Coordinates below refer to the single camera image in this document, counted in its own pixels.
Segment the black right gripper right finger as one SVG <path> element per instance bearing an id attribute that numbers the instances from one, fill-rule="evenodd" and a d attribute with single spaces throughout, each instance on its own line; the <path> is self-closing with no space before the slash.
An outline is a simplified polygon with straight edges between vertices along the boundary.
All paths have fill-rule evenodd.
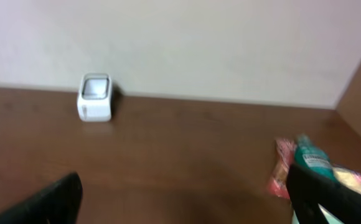
<path id="1" fill-rule="evenodd" d="M 292 164 L 286 181 L 299 223 L 327 223 L 321 207 L 343 223 L 361 223 L 361 195 L 308 168 Z"/>

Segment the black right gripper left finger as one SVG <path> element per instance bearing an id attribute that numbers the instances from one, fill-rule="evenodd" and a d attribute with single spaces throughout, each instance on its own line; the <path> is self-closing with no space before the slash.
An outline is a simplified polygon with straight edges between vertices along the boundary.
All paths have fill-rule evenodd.
<path id="1" fill-rule="evenodd" d="M 75 224 L 82 203 L 80 176 L 71 172 L 0 213 L 0 224 Z"/>

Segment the blue mouthwash bottle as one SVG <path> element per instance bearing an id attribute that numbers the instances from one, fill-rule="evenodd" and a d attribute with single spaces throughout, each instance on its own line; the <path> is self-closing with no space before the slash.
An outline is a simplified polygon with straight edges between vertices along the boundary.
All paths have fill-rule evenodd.
<path id="1" fill-rule="evenodd" d="M 296 142 L 297 148 L 294 153 L 295 163 L 337 182 L 333 166 L 324 151 L 316 147 L 310 138 L 304 134 L 298 136 Z"/>

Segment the light blue wet wipes pack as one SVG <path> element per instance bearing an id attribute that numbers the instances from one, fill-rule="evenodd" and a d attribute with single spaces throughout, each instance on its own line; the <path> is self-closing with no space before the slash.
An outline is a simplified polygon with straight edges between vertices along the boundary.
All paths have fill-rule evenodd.
<path id="1" fill-rule="evenodd" d="M 327 222 L 329 224 L 344 224 L 342 221 L 340 221 L 337 217 L 335 217 L 333 214 L 329 213 L 324 207 L 319 205 L 319 208 L 321 209 L 321 212 L 324 214 Z M 296 216 L 296 212 L 293 212 L 292 217 L 292 224 L 299 224 L 299 220 Z"/>

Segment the red Top chocolate bar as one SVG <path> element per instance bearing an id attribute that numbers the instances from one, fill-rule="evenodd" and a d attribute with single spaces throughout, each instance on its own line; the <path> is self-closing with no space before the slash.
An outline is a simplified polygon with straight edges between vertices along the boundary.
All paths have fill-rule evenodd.
<path id="1" fill-rule="evenodd" d="M 294 160 L 296 144 L 293 140 L 278 138 L 275 139 L 275 147 L 278 155 L 278 161 L 268 182 L 268 192 L 277 197 L 289 199 L 286 179 L 289 167 Z"/>

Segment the yellow snack bag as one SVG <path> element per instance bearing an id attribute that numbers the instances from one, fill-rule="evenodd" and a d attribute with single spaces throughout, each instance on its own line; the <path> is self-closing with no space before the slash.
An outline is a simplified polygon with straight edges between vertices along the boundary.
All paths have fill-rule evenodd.
<path id="1" fill-rule="evenodd" d="M 333 167 L 333 173 L 342 185 L 361 195 L 361 173 L 343 167 Z"/>

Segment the white barcode scanner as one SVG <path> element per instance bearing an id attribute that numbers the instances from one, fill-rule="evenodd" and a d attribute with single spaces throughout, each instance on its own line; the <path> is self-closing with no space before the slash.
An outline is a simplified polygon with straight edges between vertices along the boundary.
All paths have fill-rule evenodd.
<path id="1" fill-rule="evenodd" d="M 108 74 L 83 76 L 77 95 L 79 118 L 84 122 L 107 122 L 111 119 L 113 82 Z"/>

